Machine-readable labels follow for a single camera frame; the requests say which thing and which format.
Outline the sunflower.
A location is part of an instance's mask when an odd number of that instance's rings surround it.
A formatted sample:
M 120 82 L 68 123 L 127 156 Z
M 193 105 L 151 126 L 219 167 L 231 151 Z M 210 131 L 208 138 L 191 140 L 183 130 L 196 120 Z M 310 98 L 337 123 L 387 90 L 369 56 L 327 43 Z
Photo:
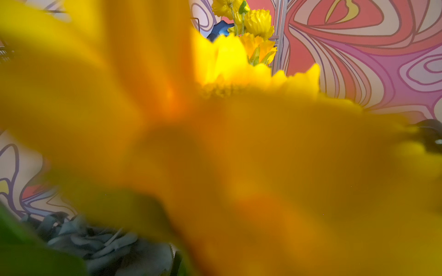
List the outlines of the sunflower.
M 1 125 L 104 224 L 202 276 L 439 276 L 442 157 L 399 117 L 252 66 L 187 1 L 1 2 Z

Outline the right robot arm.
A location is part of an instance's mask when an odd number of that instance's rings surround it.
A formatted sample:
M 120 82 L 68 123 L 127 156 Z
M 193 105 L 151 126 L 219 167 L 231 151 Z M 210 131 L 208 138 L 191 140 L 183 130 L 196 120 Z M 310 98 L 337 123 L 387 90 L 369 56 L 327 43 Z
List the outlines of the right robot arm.
M 427 119 L 414 124 L 419 129 L 420 140 L 428 152 L 442 153 L 442 123 Z

